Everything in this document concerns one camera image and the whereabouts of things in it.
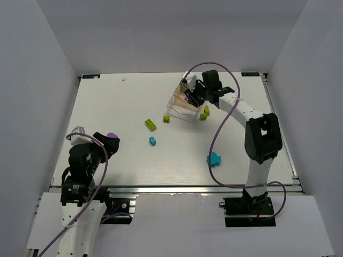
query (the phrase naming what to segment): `purple cable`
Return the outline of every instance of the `purple cable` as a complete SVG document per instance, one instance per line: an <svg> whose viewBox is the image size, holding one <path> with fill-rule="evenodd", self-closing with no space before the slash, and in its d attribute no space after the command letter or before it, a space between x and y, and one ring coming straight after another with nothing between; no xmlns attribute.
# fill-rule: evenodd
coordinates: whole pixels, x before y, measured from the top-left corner
<svg viewBox="0 0 343 257"><path fill-rule="evenodd" d="M104 219L100 222L100 224L104 223L104 222L105 222L106 220L108 220L109 218L114 218L114 217L116 217L116 216L121 216L121 215L123 215L123 216L129 216L129 217L132 219L132 216L131 216L130 214L128 214L128 213L114 213L114 214L111 214L111 215L109 215L108 217L104 218Z"/></svg>
<svg viewBox="0 0 343 257"><path fill-rule="evenodd" d="M200 65L203 65L203 64L215 64L215 65L218 65L218 66L222 67L224 70L226 70L232 76L232 78L234 79L234 81L236 83L236 86L237 86L237 91L238 91L237 92L237 100L236 100L235 104L232 106L232 109L230 110L230 112L227 114L227 116L224 118L224 120L219 125L219 128L218 128L217 132L215 133L215 135L213 137L213 140L212 140L212 143L211 143L211 146L210 146L210 150L208 151L208 170L210 172L211 178L218 185L223 186L223 187L228 187L228 188L248 189L248 188L263 187L265 185L254 185L254 186L231 185L231 184L226 185L226 184L223 184L220 181L218 181L214 177L214 175L213 175L213 171L212 171L212 167L211 167L211 155L212 155L212 150L213 150L213 147L214 147L214 143L215 143L215 141L216 141L216 139L217 139L217 137L219 135L220 130L224 126L225 122L231 116L231 114L234 112L234 110L236 109L236 107L238 105L238 102L239 102L240 97L241 97L241 88L240 88L240 85L238 84L238 81L237 81L236 77L233 75L233 73L228 68L226 68L224 65L222 65L220 63L216 63L216 62L203 62L203 63L199 63L197 65L194 65L192 68L189 69L189 71L185 74L185 76L183 78L185 79L192 70L194 70L196 67L198 67ZM282 209L284 208L285 203L286 203L286 194L287 193L286 193L285 186L281 182L278 182L278 181L269 182L269 183L266 184L266 186L270 186L270 185L273 185L273 184L279 184L282 187L282 189L284 191L284 201L283 201L280 209L274 215L266 218L266 220L276 217L282 211Z"/></svg>
<svg viewBox="0 0 343 257"><path fill-rule="evenodd" d="M89 201L87 202L87 204L85 205L85 207L82 208L82 210L81 210L77 215L75 215L75 217L68 223L68 226L71 226L71 225L72 225L72 224L82 215L82 213L85 212L85 210L88 208L88 206L89 206L89 205L91 204L91 202L93 201L94 197L96 196L96 194L97 194L98 191L100 190L101 184L102 184L102 182L103 182L103 180L104 180L104 178L105 178L105 175L106 175L107 165L108 165L108 155L107 155L106 149L104 148L104 146L102 145L102 143L101 143L98 139L96 139L96 138L94 138L94 137L92 137L92 136L90 136L90 135L83 134L83 133L79 133L79 132L70 133L70 134L68 134L68 135L66 136L66 138L69 138L69 137L71 137L72 135L82 135L82 136L84 136L84 137L90 138L92 141L94 141L95 143L97 143L97 144L101 147L101 149L103 150L103 152L104 152L104 154L105 154L105 168L104 168L104 170L103 170L103 174L102 174L101 180L100 180L100 182L99 182L97 188L95 189L94 193L92 194L91 198L89 199ZM43 254L45 254L45 252L51 247L51 245L53 245L54 242L55 242L58 238L60 238L66 231L67 231L67 228L62 229L61 232L58 233L58 235L57 235L57 236L56 236L56 237L55 237L55 238L54 238L54 239L53 239L53 240L43 249L43 251L42 251L37 257L42 257Z"/></svg>

